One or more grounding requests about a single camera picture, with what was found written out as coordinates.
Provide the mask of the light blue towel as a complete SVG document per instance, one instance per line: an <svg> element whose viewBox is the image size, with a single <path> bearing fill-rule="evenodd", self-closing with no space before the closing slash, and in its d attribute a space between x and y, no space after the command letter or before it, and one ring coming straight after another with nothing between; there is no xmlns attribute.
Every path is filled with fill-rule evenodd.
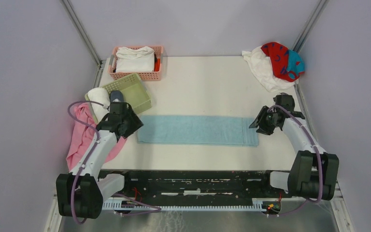
<svg viewBox="0 0 371 232"><path fill-rule="evenodd" d="M228 116L163 116L141 117L143 127L137 141L143 144L224 145L257 147L252 120Z"/></svg>

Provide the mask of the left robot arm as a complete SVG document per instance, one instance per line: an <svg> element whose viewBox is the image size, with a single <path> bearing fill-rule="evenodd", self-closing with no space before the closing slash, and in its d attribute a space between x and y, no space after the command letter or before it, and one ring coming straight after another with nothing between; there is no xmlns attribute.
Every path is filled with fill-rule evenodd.
<svg viewBox="0 0 371 232"><path fill-rule="evenodd" d="M57 205L61 216L72 217L82 224L88 218L96 219L103 203L115 193L122 197L131 194L133 184L122 175L109 174L102 180L98 176L112 149L124 145L143 123L129 103L120 101L110 103L109 112L95 127L73 114L70 117L92 129L94 137L74 168L57 177Z"/></svg>

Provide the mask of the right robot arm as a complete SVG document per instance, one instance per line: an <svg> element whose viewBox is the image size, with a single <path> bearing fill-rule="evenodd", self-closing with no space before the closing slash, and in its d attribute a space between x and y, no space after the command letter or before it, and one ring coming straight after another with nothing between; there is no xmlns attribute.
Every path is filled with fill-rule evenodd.
<svg viewBox="0 0 371 232"><path fill-rule="evenodd" d="M261 108L249 127L263 135L272 135L279 128L297 154L289 172L270 171L269 179L259 185L261 194L272 197L281 189L313 202L330 201L335 193L339 158L312 136L304 114L295 111L293 96L282 93L273 101L273 106Z"/></svg>

